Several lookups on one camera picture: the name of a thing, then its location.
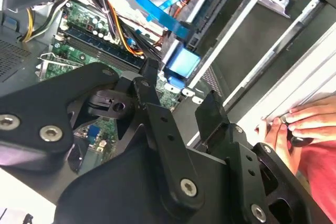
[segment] vent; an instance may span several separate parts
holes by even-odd
[[[218,86],[217,79],[211,67],[209,67],[202,76],[202,79],[206,81],[219,95],[223,95]]]
[[[15,73],[28,56],[30,52],[0,40],[0,81]]]

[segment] blue component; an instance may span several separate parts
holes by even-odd
[[[164,2],[162,5],[159,6],[159,8],[161,10],[166,10],[168,7],[172,6],[173,4],[175,4],[176,2],[178,2],[180,0],[167,0],[166,2]],[[149,15],[147,17],[147,21],[150,22],[152,19],[154,19],[154,17],[152,15]]]
[[[184,89],[184,87],[185,87],[185,84],[184,84],[183,81],[181,81],[181,80],[179,80],[175,77],[171,77],[171,76],[168,78],[168,83],[170,85],[173,85],[174,87],[176,87],[178,89]]]
[[[180,76],[188,78],[197,67],[201,58],[196,54],[181,47],[170,59],[167,68]]]
[[[92,137],[96,138],[97,135],[99,134],[99,132],[100,132],[100,127],[97,127],[95,125],[90,125],[88,136],[92,136]]]
[[[189,33],[189,29],[182,26],[175,18],[171,17],[159,7],[154,5],[150,0],[136,0],[149,14],[155,17],[160,24],[167,27],[170,31],[175,33],[178,37],[186,39]]]
[[[127,40],[127,44],[128,44],[129,46],[134,46],[134,45],[135,45],[135,41],[134,41],[133,39],[129,38],[129,39]]]

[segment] yellow wire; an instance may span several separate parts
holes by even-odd
[[[28,13],[28,30],[23,42],[26,42],[31,37],[33,32],[33,16],[29,8],[27,8],[27,13]]]
[[[143,52],[133,51],[132,48],[130,48],[128,46],[128,44],[126,43],[125,38],[123,36],[122,30],[121,30],[121,27],[120,27],[120,24],[119,24],[119,20],[118,20],[118,17],[117,17],[117,14],[116,14],[116,12],[115,12],[115,10],[114,10],[114,8],[113,8],[113,6],[111,5],[110,2],[109,2],[109,6],[110,6],[110,9],[112,10],[112,14],[114,16],[115,24],[117,25],[117,29],[118,29],[121,41],[124,44],[124,46],[126,47],[127,51],[130,52],[130,53],[132,53],[132,54],[135,54],[135,55],[142,55]]]

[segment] black arm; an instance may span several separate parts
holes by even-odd
[[[54,172],[73,130],[103,116],[117,120],[119,155],[66,188],[55,224],[330,223],[273,151],[249,146],[216,93],[196,112],[201,143],[186,148],[157,69],[148,60],[129,80],[93,63],[0,98],[0,165]]]

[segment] screw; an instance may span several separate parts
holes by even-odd
[[[239,127],[238,125],[236,125],[236,130],[239,132],[239,133],[243,133],[243,129],[241,127]]]
[[[107,69],[103,69],[103,73],[108,75],[108,76],[112,76],[113,73],[110,71],[110,70],[107,70]]]
[[[150,86],[149,83],[146,82],[145,80],[142,80],[141,84],[144,85],[145,87],[149,87]]]
[[[62,136],[63,132],[57,126],[48,125],[40,130],[40,137],[46,142],[57,142]]]
[[[267,145],[264,145],[264,149],[265,149],[265,151],[268,152],[268,153],[271,153],[271,152],[272,152],[272,150],[270,149],[270,147],[268,147]]]
[[[189,197],[195,197],[197,194],[197,187],[190,179],[184,178],[181,180],[181,189]]]
[[[20,125],[20,119],[14,115],[0,115],[0,130],[11,131]]]
[[[261,223],[266,222],[266,214],[264,213],[264,211],[262,210],[261,207],[259,207],[256,204],[253,204],[251,206],[251,211],[252,211],[252,214],[254,215],[254,217],[256,217],[257,220],[259,220]]]

